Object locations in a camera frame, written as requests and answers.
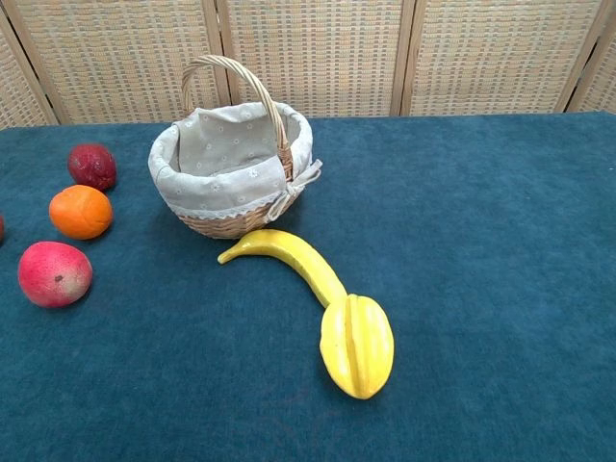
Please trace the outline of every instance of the basket handle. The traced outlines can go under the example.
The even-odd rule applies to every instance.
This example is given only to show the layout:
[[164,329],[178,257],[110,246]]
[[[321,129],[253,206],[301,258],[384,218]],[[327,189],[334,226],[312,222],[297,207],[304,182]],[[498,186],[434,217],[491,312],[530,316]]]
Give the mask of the basket handle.
[[293,180],[293,156],[291,154],[291,148],[289,147],[289,141],[287,140],[287,134],[285,133],[285,127],[282,124],[282,118],[278,113],[274,102],[271,100],[270,94],[263,86],[261,81],[243,65],[235,60],[218,55],[203,55],[193,59],[185,68],[182,75],[182,95],[184,97],[184,109],[189,109],[190,102],[190,88],[189,83],[193,74],[206,64],[220,65],[228,70],[232,70],[240,77],[242,77],[252,89],[259,95],[259,99],[268,112],[269,119],[273,123],[273,127],[276,130],[276,145],[278,148],[278,158],[282,163],[282,167],[285,170],[285,177],[287,181]]

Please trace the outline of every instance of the red fruit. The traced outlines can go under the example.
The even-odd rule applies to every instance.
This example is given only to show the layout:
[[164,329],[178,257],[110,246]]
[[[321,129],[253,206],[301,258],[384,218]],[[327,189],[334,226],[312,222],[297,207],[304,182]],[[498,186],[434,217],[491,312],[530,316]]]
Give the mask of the red fruit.
[[102,144],[78,144],[68,155],[68,171],[78,185],[105,191],[116,183],[116,161]]
[[92,266],[72,245],[41,241],[23,253],[17,277],[30,301],[43,308],[61,308],[88,291]]

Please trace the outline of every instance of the banana tip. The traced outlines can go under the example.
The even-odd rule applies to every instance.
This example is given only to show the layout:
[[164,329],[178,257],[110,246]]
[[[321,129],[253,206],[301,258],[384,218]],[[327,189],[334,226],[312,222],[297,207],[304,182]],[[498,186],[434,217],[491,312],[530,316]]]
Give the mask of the banana tip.
[[218,256],[218,262],[221,265],[224,265],[225,263],[233,260],[235,258],[235,255],[230,252],[229,250],[226,250],[224,252],[222,252],[219,256]]

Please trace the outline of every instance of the wicker basket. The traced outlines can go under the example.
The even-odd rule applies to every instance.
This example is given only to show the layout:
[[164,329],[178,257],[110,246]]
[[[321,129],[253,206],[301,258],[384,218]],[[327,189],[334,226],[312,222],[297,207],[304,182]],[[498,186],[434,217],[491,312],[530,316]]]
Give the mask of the wicker basket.
[[[148,165],[163,200],[191,229],[211,238],[236,239],[282,215],[319,177],[321,162],[312,162],[312,131],[305,117],[286,104],[274,103],[259,79],[229,58],[205,55],[186,66],[185,108],[189,108],[191,78],[206,64],[238,74],[261,103],[195,109],[154,141]],[[265,137],[266,132],[271,134],[272,124],[275,146]],[[289,130],[294,132],[292,143]],[[232,140],[228,132],[235,134]],[[213,144],[222,146],[218,159],[209,151]],[[255,145],[261,149],[256,160],[251,152]],[[237,158],[234,165],[227,160],[232,158]],[[227,165],[217,170],[220,159]]]

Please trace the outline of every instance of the gray floral cloth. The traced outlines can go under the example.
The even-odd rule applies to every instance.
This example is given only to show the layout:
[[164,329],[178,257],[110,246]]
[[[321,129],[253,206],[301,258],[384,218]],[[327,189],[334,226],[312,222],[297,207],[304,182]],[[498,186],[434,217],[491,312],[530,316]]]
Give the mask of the gray floral cloth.
[[271,204],[268,221],[321,174],[312,161],[312,130],[291,106],[276,103],[291,144],[293,181],[286,183],[270,118],[261,103],[196,109],[153,142],[152,179],[177,215],[228,218]]

